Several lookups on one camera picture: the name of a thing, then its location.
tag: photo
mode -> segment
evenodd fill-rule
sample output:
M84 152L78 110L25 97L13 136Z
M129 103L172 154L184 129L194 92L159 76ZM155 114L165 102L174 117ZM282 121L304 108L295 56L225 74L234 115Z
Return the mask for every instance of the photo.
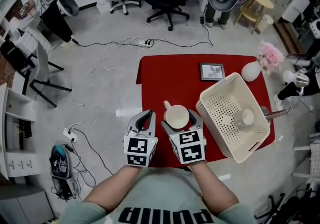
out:
M201 79L205 81L219 81L225 77L221 64L200 63Z

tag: power strip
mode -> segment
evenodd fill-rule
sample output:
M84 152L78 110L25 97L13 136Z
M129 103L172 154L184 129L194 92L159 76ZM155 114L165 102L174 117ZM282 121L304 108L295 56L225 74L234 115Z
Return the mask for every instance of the power strip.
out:
M74 142L76 142L76 141L78 140L77 135L74 134L73 132L71 132L70 130L69 130L69 132L68 132L67 128L64 128L63 131L64 131L64 132L63 132L63 133L64 133L64 136L66 136L68 139L70 139L70 140L73 139Z
M145 41L139 41L138 44L146 48L151 48L153 46L151 43L149 43L150 45L146 44Z

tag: black bag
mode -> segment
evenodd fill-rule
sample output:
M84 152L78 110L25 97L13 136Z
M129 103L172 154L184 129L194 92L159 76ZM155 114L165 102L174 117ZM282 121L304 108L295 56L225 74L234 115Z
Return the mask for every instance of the black bag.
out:
M29 65L27 58L12 41L5 41L0 47L0 52L16 71L21 71Z

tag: perforated basket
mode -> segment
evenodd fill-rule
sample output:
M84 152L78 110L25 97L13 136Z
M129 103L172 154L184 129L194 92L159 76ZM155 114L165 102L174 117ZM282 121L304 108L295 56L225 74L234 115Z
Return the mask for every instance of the perforated basket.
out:
M235 127L234 115L248 108L254 113L254 124L246 129ZM196 109L223 155L237 163L244 162L270 133L259 104L238 73L232 73L204 90Z

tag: basket handle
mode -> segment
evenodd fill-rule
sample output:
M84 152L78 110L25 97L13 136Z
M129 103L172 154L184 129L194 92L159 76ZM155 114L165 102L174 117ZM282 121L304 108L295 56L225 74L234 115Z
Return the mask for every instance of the basket handle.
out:
M249 151L250 151L250 152L255 152L260 145L261 145L261 142L256 142L256 143L249 149Z
M163 104L164 104L164 107L165 107L167 110L169 110L169 108L171 108L171 104L170 104L167 100L165 100L165 101L163 102Z

